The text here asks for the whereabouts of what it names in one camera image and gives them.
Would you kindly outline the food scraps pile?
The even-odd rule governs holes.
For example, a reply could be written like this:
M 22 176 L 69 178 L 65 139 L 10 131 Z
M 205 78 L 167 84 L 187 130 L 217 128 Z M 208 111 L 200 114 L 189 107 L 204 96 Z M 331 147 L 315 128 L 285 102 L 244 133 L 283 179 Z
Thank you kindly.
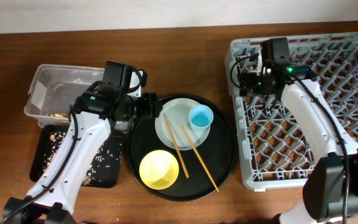
M 37 178 L 46 171 L 54 155 L 64 140 L 65 131 L 49 132 L 46 143 L 42 143 L 44 153 L 40 169 L 37 171 Z M 83 179 L 82 185 L 87 187 L 111 188 L 117 184 L 119 169 L 121 166 L 124 145 L 124 135 L 114 131 L 108 139 L 97 150 L 97 153 L 89 165 Z

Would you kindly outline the blue cup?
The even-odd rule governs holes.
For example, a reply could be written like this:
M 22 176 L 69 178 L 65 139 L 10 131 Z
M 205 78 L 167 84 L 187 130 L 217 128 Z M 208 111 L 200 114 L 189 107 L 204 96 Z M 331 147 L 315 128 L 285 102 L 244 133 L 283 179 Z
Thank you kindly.
M 190 127 L 196 133 L 208 129 L 213 119 L 213 111 L 206 105 L 196 105 L 189 112 Z

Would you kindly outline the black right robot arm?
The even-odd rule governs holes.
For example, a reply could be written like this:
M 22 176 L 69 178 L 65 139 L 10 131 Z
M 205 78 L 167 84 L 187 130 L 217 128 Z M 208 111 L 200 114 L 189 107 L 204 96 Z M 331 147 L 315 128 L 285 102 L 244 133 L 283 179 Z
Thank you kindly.
M 303 200 L 274 223 L 329 223 L 358 215 L 358 142 L 340 124 L 308 65 L 271 64 L 266 74 L 239 75 L 246 95 L 274 95 L 296 119 L 316 163 Z

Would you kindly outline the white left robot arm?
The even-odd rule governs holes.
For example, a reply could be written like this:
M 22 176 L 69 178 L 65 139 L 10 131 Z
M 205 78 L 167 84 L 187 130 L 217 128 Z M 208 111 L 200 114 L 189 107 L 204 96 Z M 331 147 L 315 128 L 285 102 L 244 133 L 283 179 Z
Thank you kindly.
M 74 206 L 85 174 L 115 124 L 155 119 L 161 110 L 156 93 L 134 98 L 84 92 L 70 106 L 70 126 L 46 171 L 25 198 L 7 201 L 2 223 L 33 223 L 42 215 L 45 223 L 74 223 Z

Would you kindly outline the yellow bowl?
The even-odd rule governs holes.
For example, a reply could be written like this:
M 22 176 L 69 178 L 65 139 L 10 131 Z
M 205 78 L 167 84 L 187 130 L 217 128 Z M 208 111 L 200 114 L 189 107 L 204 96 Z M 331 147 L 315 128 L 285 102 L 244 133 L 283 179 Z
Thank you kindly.
M 143 183 L 154 190 L 169 188 L 179 175 L 179 164 L 175 156 L 164 150 L 148 153 L 140 162 L 139 175 Z

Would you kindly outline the gold snack wrapper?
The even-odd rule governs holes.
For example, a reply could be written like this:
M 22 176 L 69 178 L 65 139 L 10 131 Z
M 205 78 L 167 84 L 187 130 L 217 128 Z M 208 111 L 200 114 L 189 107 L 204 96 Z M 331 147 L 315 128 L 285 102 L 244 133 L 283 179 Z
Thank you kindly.
M 68 113 L 52 113 L 52 114 L 49 114 L 49 116 L 54 117 L 54 118 L 68 118 L 69 117 Z

